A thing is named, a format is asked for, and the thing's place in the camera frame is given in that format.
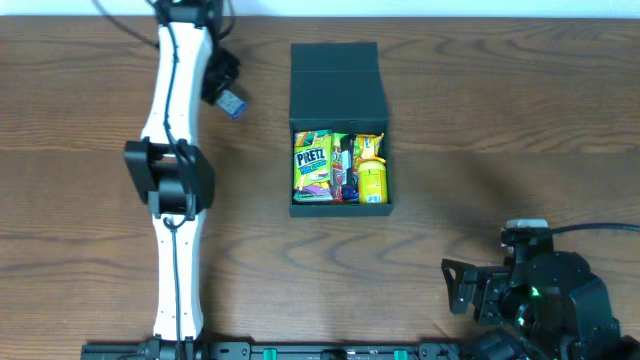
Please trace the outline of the dark blue barcode box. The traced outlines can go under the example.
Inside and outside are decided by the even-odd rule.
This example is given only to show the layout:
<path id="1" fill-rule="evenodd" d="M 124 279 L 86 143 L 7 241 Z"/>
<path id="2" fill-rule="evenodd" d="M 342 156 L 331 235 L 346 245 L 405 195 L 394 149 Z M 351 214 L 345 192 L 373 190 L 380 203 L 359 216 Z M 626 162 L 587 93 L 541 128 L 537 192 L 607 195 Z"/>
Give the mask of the dark blue barcode box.
<path id="1" fill-rule="evenodd" d="M 247 103 L 230 90 L 224 90 L 217 98 L 215 104 L 232 119 L 239 118 L 246 110 Z"/>

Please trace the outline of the dark green lidded box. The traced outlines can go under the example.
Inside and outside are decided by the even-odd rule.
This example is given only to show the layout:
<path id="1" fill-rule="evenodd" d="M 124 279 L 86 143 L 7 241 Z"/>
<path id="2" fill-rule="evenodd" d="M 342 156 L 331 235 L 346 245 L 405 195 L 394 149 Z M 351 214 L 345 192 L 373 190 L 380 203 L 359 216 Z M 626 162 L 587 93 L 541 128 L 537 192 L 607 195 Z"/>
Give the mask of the dark green lidded box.
<path id="1" fill-rule="evenodd" d="M 380 156 L 386 160 L 386 204 L 289 200 L 292 217 L 388 216 L 394 210 L 394 163 L 390 112 L 379 71 L 375 42 L 298 43 L 291 45 L 289 139 L 302 131 L 383 134 Z"/>

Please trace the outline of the green Pretz snack box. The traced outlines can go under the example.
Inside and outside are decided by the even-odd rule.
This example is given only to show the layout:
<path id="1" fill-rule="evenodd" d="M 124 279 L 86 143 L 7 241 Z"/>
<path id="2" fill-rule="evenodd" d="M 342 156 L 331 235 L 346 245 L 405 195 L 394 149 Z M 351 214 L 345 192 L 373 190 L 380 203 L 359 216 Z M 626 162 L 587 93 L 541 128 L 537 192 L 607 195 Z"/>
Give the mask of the green Pretz snack box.
<path id="1" fill-rule="evenodd" d="M 328 202 L 331 193 L 330 130 L 303 131 L 294 134 L 293 200 L 298 203 Z"/>

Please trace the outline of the yellow plastic bottle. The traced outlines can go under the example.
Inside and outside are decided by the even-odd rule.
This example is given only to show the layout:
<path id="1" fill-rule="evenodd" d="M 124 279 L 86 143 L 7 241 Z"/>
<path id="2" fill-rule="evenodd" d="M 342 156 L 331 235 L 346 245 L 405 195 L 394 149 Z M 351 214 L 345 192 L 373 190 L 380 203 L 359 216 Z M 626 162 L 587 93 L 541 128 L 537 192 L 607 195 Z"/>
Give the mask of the yellow plastic bottle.
<path id="1" fill-rule="evenodd" d="M 386 165 L 368 160 L 358 166 L 358 192 L 361 204 L 387 204 L 388 186 Z"/>

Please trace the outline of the Haribo gummy candy bag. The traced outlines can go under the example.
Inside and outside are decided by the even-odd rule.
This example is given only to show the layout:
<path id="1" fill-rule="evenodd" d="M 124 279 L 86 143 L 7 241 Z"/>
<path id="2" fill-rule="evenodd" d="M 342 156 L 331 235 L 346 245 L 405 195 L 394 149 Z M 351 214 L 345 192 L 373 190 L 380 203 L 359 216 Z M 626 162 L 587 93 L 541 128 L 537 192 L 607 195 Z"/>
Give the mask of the Haribo gummy candy bag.
<path id="1" fill-rule="evenodd" d="M 341 184 L 342 184 L 342 164 L 341 164 L 341 139 L 345 135 L 351 134 L 343 134 L 343 133 L 334 133 L 333 141 L 332 141 L 332 153 L 331 153 L 331 164 L 332 164 L 332 178 L 331 178 L 331 193 L 333 196 L 333 201 L 338 203 L 351 203 L 344 202 L 342 199 L 341 192 Z"/>

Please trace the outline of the dark blue candy bar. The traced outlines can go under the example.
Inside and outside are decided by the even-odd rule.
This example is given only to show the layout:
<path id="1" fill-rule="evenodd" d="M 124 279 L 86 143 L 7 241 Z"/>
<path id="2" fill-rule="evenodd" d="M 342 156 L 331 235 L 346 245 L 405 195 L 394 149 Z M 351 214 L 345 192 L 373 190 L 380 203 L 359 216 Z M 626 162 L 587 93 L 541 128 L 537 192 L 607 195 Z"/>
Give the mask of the dark blue candy bar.
<path id="1" fill-rule="evenodd" d="M 353 175 L 352 151 L 353 138 L 351 135 L 345 135 L 341 139 L 341 164 L 343 175 L 341 192 L 344 202 L 354 203 L 358 198 L 358 191 Z"/>

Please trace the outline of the orange yellow snack packet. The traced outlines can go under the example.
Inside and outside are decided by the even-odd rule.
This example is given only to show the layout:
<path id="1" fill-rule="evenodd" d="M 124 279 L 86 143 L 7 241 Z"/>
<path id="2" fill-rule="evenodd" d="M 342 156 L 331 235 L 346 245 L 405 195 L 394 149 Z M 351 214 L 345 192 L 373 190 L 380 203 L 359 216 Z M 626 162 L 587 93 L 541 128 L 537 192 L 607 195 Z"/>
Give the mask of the orange yellow snack packet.
<path id="1" fill-rule="evenodd" d="M 353 163 L 359 166 L 365 161 L 379 161 L 385 163 L 386 160 L 379 156 L 379 150 L 384 138 L 384 134 L 358 134 L 353 142 Z"/>

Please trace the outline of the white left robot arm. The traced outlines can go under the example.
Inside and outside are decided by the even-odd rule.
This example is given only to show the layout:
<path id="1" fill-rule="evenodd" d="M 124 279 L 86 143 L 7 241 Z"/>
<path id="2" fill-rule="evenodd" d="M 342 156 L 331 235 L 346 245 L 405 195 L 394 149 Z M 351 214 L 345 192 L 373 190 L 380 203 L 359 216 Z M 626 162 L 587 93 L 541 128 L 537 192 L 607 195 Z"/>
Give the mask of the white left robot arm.
<path id="1" fill-rule="evenodd" d="M 201 338 L 200 242 L 215 173 L 199 147 L 200 104 L 216 102 L 237 77 L 220 48 L 230 30 L 220 1 L 153 1 L 159 64 L 150 113 L 124 159 L 148 207 L 158 245 L 158 308 L 150 340 L 133 359 L 205 359 Z"/>

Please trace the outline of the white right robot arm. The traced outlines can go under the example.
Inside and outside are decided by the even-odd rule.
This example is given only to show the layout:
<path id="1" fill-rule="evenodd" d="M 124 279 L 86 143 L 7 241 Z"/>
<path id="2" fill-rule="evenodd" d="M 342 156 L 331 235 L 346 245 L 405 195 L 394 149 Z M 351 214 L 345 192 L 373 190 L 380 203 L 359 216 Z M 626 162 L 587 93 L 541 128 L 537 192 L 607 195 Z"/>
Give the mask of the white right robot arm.
<path id="1" fill-rule="evenodd" d="M 604 281 L 575 252 L 539 253 L 509 266 L 441 262 L 450 311 L 474 307 L 494 331 L 463 351 L 471 359 L 637 359 L 639 341 L 621 334 Z"/>

